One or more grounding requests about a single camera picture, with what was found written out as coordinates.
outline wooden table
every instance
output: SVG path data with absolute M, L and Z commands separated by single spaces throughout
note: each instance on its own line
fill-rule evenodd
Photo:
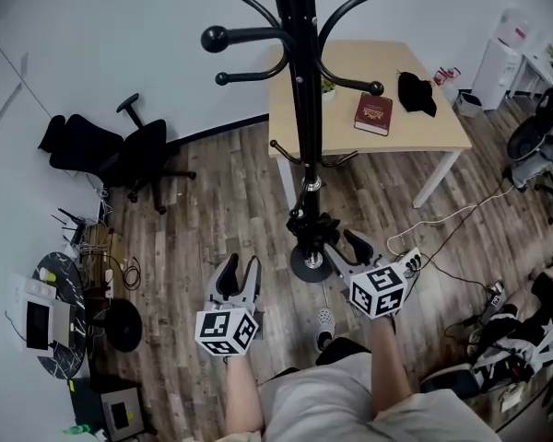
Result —
M 280 48 L 272 48 L 272 58 L 280 58 Z M 453 109 L 439 87 L 432 89 L 436 102 L 436 117 L 423 111 L 408 113 L 397 97 L 399 72 L 411 72 L 420 79 L 430 79 L 420 61 L 406 44 L 393 41 L 330 41 L 324 50 L 324 63 L 337 76 L 371 82 L 379 80 L 385 87 L 384 97 L 394 101 L 388 136 L 367 133 L 354 128 L 354 117 L 360 92 L 336 87 L 335 97 L 324 102 L 323 155 L 360 153 L 443 151 L 441 162 L 424 184 L 413 205 L 419 208 L 449 171 L 454 161 L 471 143 Z M 293 156 L 300 153 L 297 122 L 290 75 L 284 70 L 269 82 L 270 117 L 268 139 L 276 139 Z M 271 157 L 278 157 L 289 208 L 297 201 L 290 164 L 278 152 L 268 147 Z

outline red object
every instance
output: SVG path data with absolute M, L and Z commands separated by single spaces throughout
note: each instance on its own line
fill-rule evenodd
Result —
M 386 136 L 389 134 L 393 105 L 394 102 L 391 99 L 363 93 L 360 96 L 354 127 L 369 133 Z
M 436 71 L 436 74 L 434 74 L 434 77 L 433 77 L 434 83 L 440 86 L 444 82 L 446 82 L 447 79 L 457 78 L 460 74 L 461 74 L 461 71 L 456 67 L 453 67 L 452 69 L 448 69 L 448 70 L 445 70 L 441 67 L 439 70 Z

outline book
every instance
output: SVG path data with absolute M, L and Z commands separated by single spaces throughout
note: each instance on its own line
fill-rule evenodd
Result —
M 394 101 L 391 99 L 363 93 L 360 96 L 359 107 L 354 118 L 354 127 L 386 136 L 389 134 L 393 105 Z

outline white box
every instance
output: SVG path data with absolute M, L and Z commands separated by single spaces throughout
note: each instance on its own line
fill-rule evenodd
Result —
M 352 277 L 349 301 L 371 319 L 400 309 L 406 300 L 407 280 L 397 263 Z
M 194 339 L 211 355 L 245 355 L 258 324 L 246 308 L 196 313 Z

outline sneaker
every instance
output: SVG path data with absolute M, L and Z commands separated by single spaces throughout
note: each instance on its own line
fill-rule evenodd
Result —
M 334 314 L 328 308 L 322 308 L 317 313 L 318 331 L 315 334 L 313 343 L 315 351 L 320 353 L 324 350 L 325 341 L 334 340 L 335 320 Z

